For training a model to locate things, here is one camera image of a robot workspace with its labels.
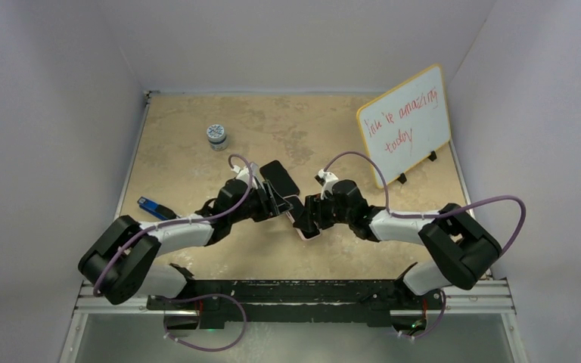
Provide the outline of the phone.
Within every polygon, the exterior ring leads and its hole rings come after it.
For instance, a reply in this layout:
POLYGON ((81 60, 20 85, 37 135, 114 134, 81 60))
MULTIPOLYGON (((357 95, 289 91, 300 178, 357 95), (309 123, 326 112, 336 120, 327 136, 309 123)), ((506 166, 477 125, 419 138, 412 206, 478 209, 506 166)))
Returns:
POLYGON ((261 166, 259 172, 280 196, 298 197, 300 195, 299 187, 279 160, 273 160, 261 166))

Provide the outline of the pink phone case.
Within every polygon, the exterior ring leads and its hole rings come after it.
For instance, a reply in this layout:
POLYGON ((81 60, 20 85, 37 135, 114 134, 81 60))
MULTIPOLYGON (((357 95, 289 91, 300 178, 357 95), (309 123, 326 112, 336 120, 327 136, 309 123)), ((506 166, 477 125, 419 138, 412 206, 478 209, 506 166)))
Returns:
POLYGON ((285 200, 292 205, 290 212, 287 212, 288 218, 292 222, 292 227, 298 233, 302 240, 312 240, 319 237, 322 232, 315 226, 309 225, 305 206, 298 196, 286 197, 285 200))

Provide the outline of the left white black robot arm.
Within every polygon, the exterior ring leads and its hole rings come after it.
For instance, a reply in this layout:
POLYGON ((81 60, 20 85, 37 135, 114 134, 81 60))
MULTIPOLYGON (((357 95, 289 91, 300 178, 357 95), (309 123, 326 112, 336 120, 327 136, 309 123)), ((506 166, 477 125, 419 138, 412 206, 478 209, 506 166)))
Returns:
POLYGON ((268 181, 255 181, 249 188, 233 178, 189 217, 162 222, 118 217, 82 256, 77 269, 93 284, 94 295, 119 305, 137 294, 149 277, 158 276, 153 263, 159 255, 214 245, 236 223, 263 222, 292 209, 268 181))

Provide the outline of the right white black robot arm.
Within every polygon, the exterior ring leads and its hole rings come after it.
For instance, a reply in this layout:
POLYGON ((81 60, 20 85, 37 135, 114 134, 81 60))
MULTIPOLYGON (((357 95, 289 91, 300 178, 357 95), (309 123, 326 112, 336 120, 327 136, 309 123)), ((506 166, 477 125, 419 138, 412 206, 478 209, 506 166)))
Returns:
POLYGON ((347 225, 362 240, 400 241, 426 248, 430 261, 407 268, 394 288, 396 301, 406 308, 432 290, 449 286, 472 289, 503 252, 501 244, 458 204, 449 203, 415 219, 401 219, 383 206, 369 204, 349 179, 307 196, 294 227, 313 233, 336 224, 347 225))

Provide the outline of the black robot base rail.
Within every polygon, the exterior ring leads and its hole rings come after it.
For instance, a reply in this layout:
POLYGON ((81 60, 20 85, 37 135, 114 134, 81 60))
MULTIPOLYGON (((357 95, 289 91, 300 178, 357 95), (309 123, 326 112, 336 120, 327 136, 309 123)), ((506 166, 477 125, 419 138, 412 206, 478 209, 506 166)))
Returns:
POLYGON ((398 279, 190 280, 175 298, 150 297, 148 309, 190 310, 200 328, 227 322, 357 323, 422 330, 443 307, 440 290, 416 296, 398 279))

